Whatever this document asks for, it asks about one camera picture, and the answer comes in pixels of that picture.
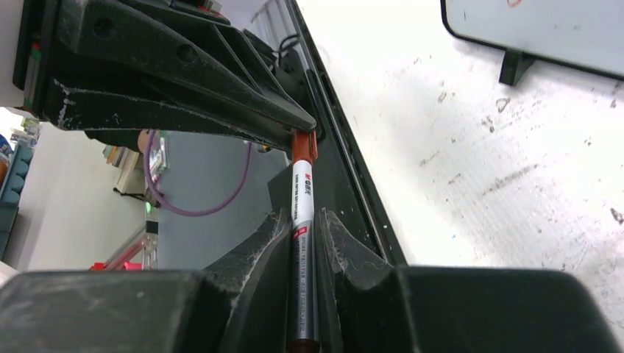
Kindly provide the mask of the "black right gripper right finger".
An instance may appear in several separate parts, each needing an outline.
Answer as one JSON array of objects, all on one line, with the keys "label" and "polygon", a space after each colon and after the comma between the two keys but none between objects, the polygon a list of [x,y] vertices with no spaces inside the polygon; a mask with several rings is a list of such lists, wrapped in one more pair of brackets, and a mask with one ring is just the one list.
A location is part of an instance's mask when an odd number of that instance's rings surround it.
[{"label": "black right gripper right finger", "polygon": [[619,352],[563,271],[392,265],[337,215],[316,220],[323,352]]}]

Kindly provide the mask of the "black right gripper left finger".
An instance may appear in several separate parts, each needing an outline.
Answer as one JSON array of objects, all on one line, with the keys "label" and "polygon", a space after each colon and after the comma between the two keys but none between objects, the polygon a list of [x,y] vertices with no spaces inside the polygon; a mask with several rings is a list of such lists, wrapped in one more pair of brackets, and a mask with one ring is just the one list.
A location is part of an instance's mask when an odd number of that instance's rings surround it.
[{"label": "black right gripper left finger", "polygon": [[284,352],[287,210],[201,271],[25,272],[1,288],[3,352]]}]

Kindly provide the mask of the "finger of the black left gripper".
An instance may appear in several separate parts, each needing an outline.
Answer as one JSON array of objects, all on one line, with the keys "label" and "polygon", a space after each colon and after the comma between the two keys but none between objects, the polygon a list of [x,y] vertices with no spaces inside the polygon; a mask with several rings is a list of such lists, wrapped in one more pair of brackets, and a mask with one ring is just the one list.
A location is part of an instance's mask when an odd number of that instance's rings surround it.
[{"label": "finger of the black left gripper", "polygon": [[231,107],[193,108],[98,90],[49,84],[41,117],[58,129],[81,131],[94,140],[134,148],[143,130],[196,132],[250,140],[291,151],[291,135],[278,124]]},{"label": "finger of the black left gripper", "polygon": [[275,58],[226,19],[186,1],[57,1],[53,82],[202,108],[246,110],[287,132],[315,118]]}]

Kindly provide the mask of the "white marker pen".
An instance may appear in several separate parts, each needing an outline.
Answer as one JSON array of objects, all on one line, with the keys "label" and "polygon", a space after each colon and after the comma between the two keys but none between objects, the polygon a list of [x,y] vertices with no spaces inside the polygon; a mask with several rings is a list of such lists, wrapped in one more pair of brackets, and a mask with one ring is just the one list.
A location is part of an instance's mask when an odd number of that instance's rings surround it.
[{"label": "white marker pen", "polygon": [[291,193],[287,352],[320,349],[314,217],[312,165],[298,160],[293,165]]}]

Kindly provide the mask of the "red marker cap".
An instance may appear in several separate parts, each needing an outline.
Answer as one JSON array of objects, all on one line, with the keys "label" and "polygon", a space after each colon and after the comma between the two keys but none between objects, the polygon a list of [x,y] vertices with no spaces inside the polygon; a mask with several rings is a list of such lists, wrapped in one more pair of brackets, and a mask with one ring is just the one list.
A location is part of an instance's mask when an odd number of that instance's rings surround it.
[{"label": "red marker cap", "polygon": [[316,132],[302,132],[294,130],[291,134],[291,156],[292,162],[304,160],[311,165],[318,157]]}]

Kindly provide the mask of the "black framed whiteboard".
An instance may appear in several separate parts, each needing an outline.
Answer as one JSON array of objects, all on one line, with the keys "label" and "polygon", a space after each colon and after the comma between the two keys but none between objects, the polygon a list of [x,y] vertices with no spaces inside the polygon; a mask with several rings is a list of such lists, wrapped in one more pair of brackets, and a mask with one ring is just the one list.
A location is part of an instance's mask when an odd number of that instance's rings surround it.
[{"label": "black framed whiteboard", "polygon": [[505,52],[499,81],[515,86],[535,60],[623,79],[623,2],[441,1],[455,38]]}]

